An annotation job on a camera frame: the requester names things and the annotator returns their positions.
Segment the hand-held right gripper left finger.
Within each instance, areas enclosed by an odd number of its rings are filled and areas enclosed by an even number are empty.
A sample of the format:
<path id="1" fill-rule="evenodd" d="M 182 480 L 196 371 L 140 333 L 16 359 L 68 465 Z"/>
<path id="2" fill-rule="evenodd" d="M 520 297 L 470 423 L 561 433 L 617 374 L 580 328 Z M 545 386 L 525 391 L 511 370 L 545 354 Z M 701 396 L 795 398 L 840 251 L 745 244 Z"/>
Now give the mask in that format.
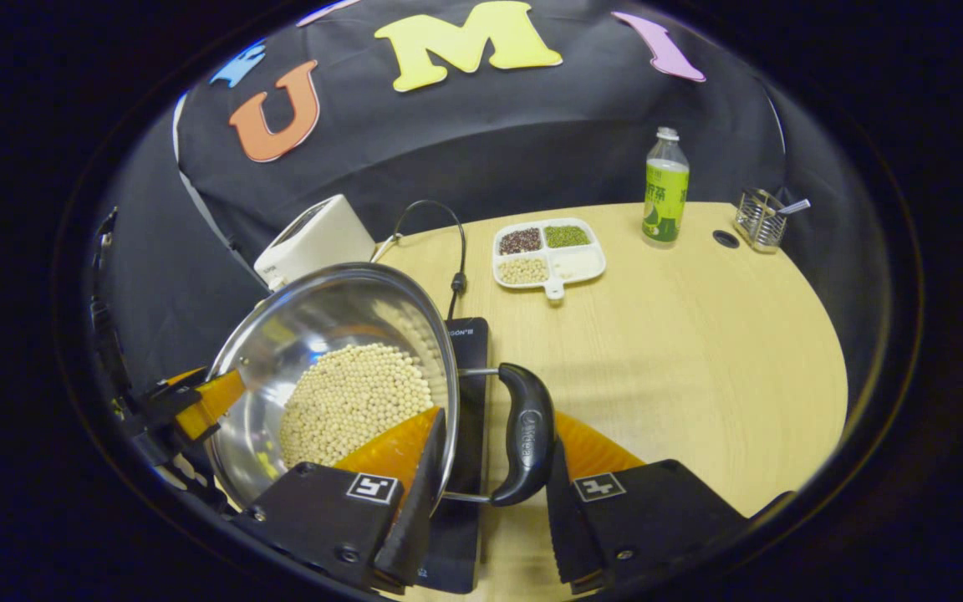
<path id="1" fill-rule="evenodd" d="M 444 442 L 445 412 L 433 407 L 367 443 L 348 469 L 301 462 L 236 526 L 341 584 L 403 590 L 428 548 Z"/>

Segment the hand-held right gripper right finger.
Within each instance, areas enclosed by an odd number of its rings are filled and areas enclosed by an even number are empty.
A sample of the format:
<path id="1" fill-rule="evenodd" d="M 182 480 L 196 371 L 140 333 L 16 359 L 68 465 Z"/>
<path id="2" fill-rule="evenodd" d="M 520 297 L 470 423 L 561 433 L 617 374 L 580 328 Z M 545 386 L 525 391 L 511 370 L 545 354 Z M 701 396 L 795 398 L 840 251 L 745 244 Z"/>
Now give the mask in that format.
<path id="1" fill-rule="evenodd" d="M 574 594 L 673 574 L 746 525 L 681 462 L 645 462 L 562 412 L 555 426 L 548 522 L 559 580 Z"/>

